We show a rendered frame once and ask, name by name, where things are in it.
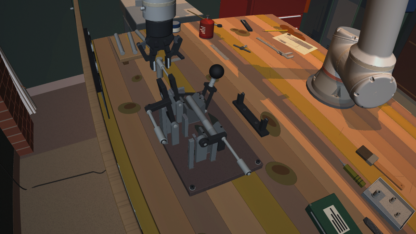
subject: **wooden brush handle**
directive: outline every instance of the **wooden brush handle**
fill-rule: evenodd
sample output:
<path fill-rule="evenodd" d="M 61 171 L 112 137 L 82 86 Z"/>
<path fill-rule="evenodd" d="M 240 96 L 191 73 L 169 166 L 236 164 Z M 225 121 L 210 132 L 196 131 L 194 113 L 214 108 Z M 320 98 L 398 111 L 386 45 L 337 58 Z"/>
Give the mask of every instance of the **wooden brush handle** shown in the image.
<path fill-rule="evenodd" d="M 392 175 L 385 167 L 383 167 L 378 161 L 373 164 L 378 170 L 380 170 L 394 185 L 396 185 L 400 190 L 404 189 L 403 183 L 401 183 L 394 175 Z"/>

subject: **workbench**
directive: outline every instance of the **workbench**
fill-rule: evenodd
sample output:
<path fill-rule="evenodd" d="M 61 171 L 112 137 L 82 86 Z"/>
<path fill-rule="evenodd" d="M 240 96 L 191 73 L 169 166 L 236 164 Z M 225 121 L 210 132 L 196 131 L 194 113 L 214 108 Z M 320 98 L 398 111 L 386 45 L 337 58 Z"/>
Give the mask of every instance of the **workbench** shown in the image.
<path fill-rule="evenodd" d="M 242 36 L 232 30 L 245 30 L 240 19 L 245 19 L 253 31 Z M 156 72 L 143 58 L 126 65 L 120 62 L 110 37 L 93 40 L 110 116 L 107 117 L 99 95 L 104 120 L 143 233 L 318 234 L 305 208 L 332 193 L 362 233 L 372 233 L 363 223 L 365 217 L 384 234 L 396 233 L 361 194 L 382 177 L 414 208 L 416 118 L 394 99 L 373 109 L 354 106 L 338 110 L 313 98 L 306 80 L 321 68 L 327 50 L 274 15 L 231 17 L 215 22 L 223 27 L 215 27 L 214 37 L 209 40 L 198 36 L 199 22 L 182 24 L 175 35 L 183 38 L 180 53 L 185 59 L 173 62 L 167 71 L 175 76 L 178 87 L 185 87 L 186 92 L 199 92 L 207 82 L 210 66 L 222 65 L 225 74 L 215 83 L 218 91 L 213 101 L 264 166 L 249 176 L 194 196 L 187 193 L 144 110 L 147 104 L 161 100 Z M 317 50 L 303 55 L 273 39 L 283 32 L 263 32 L 281 25 L 294 29 Z M 278 50 L 293 52 L 294 57 L 286 59 L 256 37 Z M 251 53 L 233 44 L 247 45 Z M 260 118 L 264 112 L 273 115 L 278 122 L 273 127 L 280 127 L 277 134 L 260 137 L 251 127 L 232 104 L 242 92 L 244 103 L 255 116 Z M 122 113 L 120 110 L 131 102 L 136 108 L 139 105 L 140 110 Z M 379 162 L 406 186 L 403 191 L 355 153 L 362 145 L 375 153 Z M 366 182 L 363 188 L 343 170 L 339 159 Z M 269 163 L 281 165 L 282 171 L 287 170 L 292 176 L 294 173 L 295 183 L 276 182 L 272 177 L 285 173 L 267 172 Z M 415 216 L 398 233 L 410 234 L 414 230 Z"/>

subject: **green book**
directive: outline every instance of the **green book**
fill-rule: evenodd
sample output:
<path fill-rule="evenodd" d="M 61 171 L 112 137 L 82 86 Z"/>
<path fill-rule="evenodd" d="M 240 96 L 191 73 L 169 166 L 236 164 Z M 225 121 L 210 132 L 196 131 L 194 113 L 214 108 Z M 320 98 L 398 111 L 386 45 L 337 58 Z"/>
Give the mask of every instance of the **green book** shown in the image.
<path fill-rule="evenodd" d="M 362 234 L 335 193 L 306 207 L 320 234 Z"/>

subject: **black ball knob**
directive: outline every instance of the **black ball knob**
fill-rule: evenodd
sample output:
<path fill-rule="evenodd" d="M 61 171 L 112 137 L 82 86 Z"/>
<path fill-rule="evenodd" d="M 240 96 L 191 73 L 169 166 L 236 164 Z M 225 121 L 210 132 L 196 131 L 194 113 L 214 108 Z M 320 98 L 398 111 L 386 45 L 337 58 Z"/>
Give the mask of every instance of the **black ball knob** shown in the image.
<path fill-rule="evenodd" d="M 224 68 L 219 64 L 214 64 L 209 69 L 209 75 L 214 79 L 220 79 L 224 75 Z"/>

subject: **oil can label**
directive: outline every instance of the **oil can label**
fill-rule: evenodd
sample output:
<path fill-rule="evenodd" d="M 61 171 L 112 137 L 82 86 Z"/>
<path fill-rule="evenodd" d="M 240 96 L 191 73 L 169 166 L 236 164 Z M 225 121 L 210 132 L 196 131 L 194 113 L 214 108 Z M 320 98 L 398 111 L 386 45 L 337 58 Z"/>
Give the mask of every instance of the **oil can label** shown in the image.
<path fill-rule="evenodd" d="M 337 233 L 344 234 L 347 231 L 349 231 L 349 227 L 345 223 L 342 216 L 338 213 L 337 209 L 334 205 L 327 207 L 323 209 L 325 214 L 327 215 L 329 221 L 334 226 L 335 230 L 337 230 Z"/>

